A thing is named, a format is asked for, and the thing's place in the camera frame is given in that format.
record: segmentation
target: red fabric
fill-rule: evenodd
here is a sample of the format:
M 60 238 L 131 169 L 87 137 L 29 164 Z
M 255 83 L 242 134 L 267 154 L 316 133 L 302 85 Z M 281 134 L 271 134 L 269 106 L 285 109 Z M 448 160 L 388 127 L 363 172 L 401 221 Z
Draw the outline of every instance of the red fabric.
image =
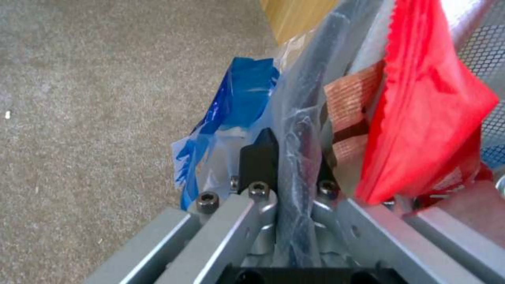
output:
M 418 196 L 448 174 L 474 178 L 480 124 L 498 103 L 459 61 L 439 0 L 397 0 L 390 29 L 386 85 L 356 191 L 370 204 Z

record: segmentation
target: hex socket screw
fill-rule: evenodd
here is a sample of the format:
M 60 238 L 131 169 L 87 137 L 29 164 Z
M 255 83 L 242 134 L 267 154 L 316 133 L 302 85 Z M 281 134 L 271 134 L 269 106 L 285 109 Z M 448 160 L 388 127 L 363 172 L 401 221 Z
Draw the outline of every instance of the hex socket screw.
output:
M 230 177 L 230 190 L 231 193 L 238 193 L 238 175 Z
M 202 192 L 196 199 L 196 209 L 203 214 L 212 214 L 219 208 L 219 195 L 215 192 Z
M 254 200 L 267 200 L 270 194 L 270 187 L 262 181 L 254 181 L 249 184 L 249 197 Z
M 335 200 L 339 190 L 337 183 L 332 180 L 323 179 L 318 183 L 319 195 L 329 200 Z

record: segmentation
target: wooden surface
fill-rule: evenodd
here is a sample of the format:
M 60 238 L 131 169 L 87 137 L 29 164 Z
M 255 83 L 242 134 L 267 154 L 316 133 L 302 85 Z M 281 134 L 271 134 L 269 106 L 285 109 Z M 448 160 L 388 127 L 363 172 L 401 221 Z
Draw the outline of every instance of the wooden surface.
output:
M 315 27 L 339 0 L 260 0 L 279 44 Z

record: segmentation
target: perforated metal sheet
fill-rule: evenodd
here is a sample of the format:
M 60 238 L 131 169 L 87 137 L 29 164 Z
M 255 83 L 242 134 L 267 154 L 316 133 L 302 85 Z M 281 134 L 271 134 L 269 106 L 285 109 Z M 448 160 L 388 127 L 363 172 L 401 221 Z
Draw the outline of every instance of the perforated metal sheet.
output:
M 462 61 L 501 101 L 482 124 L 482 160 L 505 164 L 505 0 L 497 0 L 459 53 Z

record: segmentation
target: gray carpet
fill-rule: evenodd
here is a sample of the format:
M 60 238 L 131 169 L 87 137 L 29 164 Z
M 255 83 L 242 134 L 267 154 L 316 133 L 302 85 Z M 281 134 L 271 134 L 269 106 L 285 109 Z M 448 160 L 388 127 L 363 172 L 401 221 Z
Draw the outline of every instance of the gray carpet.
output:
M 2 0 L 0 282 L 81 282 L 178 206 L 170 143 L 274 46 L 258 0 Z

